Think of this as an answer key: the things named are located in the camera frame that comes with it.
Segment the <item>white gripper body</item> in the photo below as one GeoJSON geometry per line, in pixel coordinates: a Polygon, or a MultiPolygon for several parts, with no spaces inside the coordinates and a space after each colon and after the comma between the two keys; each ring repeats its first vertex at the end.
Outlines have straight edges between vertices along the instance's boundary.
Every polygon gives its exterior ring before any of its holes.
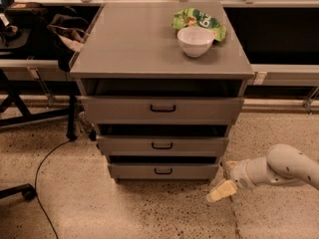
{"type": "Polygon", "coordinates": [[[223,175],[227,180],[231,180],[240,189],[254,189],[256,184],[252,180],[252,159],[240,161],[224,161],[223,175]]]}

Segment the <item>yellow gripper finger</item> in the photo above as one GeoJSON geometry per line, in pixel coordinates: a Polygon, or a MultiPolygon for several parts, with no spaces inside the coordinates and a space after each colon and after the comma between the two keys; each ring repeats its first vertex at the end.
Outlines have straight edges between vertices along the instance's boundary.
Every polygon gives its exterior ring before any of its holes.
{"type": "Polygon", "coordinates": [[[237,192],[237,185],[232,180],[221,180],[206,195],[208,202],[216,202],[237,192]]]}

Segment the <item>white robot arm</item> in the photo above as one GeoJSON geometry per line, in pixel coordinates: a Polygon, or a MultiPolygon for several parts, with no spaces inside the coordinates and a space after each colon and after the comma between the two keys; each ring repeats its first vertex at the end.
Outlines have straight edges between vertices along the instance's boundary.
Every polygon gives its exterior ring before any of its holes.
{"type": "Polygon", "coordinates": [[[252,190],[260,185],[309,184],[319,189],[319,162],[288,144],[275,144],[261,157],[225,162],[223,168],[224,178],[206,195],[208,202],[233,195],[238,189],[252,190]]]}

